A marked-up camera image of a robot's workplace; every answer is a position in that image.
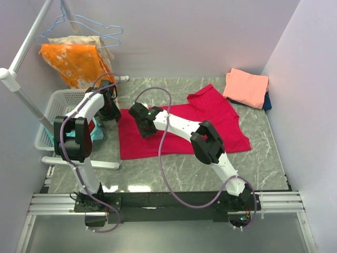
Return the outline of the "magenta t-shirt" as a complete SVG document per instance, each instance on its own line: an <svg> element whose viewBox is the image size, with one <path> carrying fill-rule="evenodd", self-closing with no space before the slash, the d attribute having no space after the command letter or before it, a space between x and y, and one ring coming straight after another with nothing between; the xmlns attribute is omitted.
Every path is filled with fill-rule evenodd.
<svg viewBox="0 0 337 253"><path fill-rule="evenodd" d="M149 158L158 154L192 154L191 134L204 120L215 127L223 140L225 152L251 149L248 137L240 129L239 115L212 84L189 94L187 100L187 104L163 106L154 122L158 132L146 138L141 136L128 110L122 109L118 122L121 159Z"/></svg>

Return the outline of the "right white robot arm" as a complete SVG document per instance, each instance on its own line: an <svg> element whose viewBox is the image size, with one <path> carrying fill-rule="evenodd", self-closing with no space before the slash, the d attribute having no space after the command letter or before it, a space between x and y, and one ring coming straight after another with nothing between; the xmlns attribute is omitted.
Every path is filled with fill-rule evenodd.
<svg viewBox="0 0 337 253"><path fill-rule="evenodd" d="M178 202L188 208L203 209L215 203L223 190L226 190L226 193L232 196L231 204L236 210L243 210L249 205L249 198L253 192L252 187L238 175L238 172L230 163L223 140L210 121L190 121L171 114L170 109L164 110L156 106L148 109L138 102L134 103L128 113L134 118L143 138L154 135L158 131L163 131L158 148L158 162L164 183ZM221 189L209 203L201 206L186 203L179 198L169 185L162 165L162 147L168 133L188 141L192 145L195 157L203 164L211 166L223 181Z"/></svg>

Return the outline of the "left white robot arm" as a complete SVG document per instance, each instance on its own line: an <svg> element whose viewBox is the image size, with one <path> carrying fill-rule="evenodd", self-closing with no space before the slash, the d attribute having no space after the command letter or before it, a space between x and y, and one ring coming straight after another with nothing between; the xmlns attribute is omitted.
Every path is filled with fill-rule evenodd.
<svg viewBox="0 0 337 253"><path fill-rule="evenodd" d="M105 207L101 183L94 173L90 155L93 148L90 122L98 116L102 121L119 121L121 112L115 104L116 85L102 80L99 87L89 87L81 102L65 116L54 119L54 150L73 169L80 193L90 195L86 205L94 212Z"/></svg>

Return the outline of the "teal t-shirt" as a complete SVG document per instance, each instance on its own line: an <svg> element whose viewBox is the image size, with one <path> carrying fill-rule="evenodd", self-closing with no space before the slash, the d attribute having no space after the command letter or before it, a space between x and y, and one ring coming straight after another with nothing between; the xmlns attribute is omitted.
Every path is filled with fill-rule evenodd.
<svg viewBox="0 0 337 253"><path fill-rule="evenodd" d="M64 127L65 136L75 140L84 141L91 138L91 141L102 140L103 130L98 125L95 117L84 113L68 113Z"/></svg>

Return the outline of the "orange tie-dye cloth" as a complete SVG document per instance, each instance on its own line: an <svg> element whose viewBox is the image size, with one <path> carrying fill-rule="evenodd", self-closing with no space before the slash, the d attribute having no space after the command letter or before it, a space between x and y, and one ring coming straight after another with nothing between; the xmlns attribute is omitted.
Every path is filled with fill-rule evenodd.
<svg viewBox="0 0 337 253"><path fill-rule="evenodd" d="M111 69L94 45L42 44L39 54L71 89L99 87L102 80L115 83Z"/></svg>

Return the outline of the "white plastic laundry basket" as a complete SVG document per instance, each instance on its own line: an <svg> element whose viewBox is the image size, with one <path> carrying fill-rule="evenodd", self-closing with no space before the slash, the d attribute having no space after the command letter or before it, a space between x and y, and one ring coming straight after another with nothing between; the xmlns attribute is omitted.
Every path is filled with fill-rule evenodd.
<svg viewBox="0 0 337 253"><path fill-rule="evenodd" d="M56 116L64 116L71 112L84 98L85 89L64 89L55 91L48 102L45 117L50 123ZM35 139L35 148L43 151L54 151L54 142L48 131L41 124Z"/></svg>

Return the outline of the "beige cloth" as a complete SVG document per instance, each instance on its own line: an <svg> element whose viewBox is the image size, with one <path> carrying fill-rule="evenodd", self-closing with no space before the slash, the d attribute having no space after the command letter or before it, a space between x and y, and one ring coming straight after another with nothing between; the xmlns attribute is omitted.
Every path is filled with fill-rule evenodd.
<svg viewBox="0 0 337 253"><path fill-rule="evenodd" d="M51 44L59 44L59 45L94 45L97 47L97 51L99 55L104 60L104 63L108 67L108 71L112 72L113 68L111 65L111 61L114 60L114 55L109 51L106 47L103 39L99 36L76 36L71 35L68 37L61 38L49 38L48 41Z"/></svg>

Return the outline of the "folded salmon t-shirt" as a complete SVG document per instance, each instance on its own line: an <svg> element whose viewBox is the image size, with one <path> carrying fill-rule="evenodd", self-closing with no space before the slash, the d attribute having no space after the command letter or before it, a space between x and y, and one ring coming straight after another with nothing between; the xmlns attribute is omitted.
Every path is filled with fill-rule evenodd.
<svg viewBox="0 0 337 253"><path fill-rule="evenodd" d="M256 109L263 109L269 78L231 68L226 74L223 97Z"/></svg>

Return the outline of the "folded navy t-shirt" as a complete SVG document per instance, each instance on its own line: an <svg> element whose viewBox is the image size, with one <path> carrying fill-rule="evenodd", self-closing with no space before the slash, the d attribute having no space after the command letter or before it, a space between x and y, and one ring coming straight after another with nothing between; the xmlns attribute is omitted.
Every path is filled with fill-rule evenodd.
<svg viewBox="0 0 337 253"><path fill-rule="evenodd" d="M243 103L240 103L238 101L234 101L234 100L231 100L231 99L228 99L231 103L234 103L234 104L238 104L238 105L243 105L243 106L247 106L246 104L243 104ZM270 100L270 96L269 96L269 93L266 92L265 96L264 96L264 103L263 103L263 107L262 109L264 111L269 111L272 109L272 104L271 104L271 100Z"/></svg>

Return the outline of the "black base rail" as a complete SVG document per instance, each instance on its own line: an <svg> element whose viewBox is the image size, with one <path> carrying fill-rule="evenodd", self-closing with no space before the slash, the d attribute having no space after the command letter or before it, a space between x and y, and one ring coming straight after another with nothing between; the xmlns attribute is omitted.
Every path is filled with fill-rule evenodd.
<svg viewBox="0 0 337 253"><path fill-rule="evenodd" d="M179 203L169 192L117 192L99 193L96 198L113 207L94 201L89 196L77 194L75 213L90 213L86 219L88 225L102 226L110 224L141 221L197 221L212 220L228 222L229 213L233 213L235 225L246 225L254 211L260 211L257 194L244 190L240 196L222 192L216 201L202 209L193 209Z"/></svg>

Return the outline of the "aluminium frame rail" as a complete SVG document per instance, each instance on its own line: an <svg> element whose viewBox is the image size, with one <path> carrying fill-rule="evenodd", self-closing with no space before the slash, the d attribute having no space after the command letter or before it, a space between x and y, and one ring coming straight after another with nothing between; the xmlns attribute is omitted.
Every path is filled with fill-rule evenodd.
<svg viewBox="0 0 337 253"><path fill-rule="evenodd" d="M260 191L260 211L263 218L267 213L296 213L308 252L318 252L314 237L305 214L305 207L299 192L296 191ZM34 227L35 219L39 215L73 215L75 201L65 193L33 194L29 205L24 228L16 247L16 252L25 252Z"/></svg>

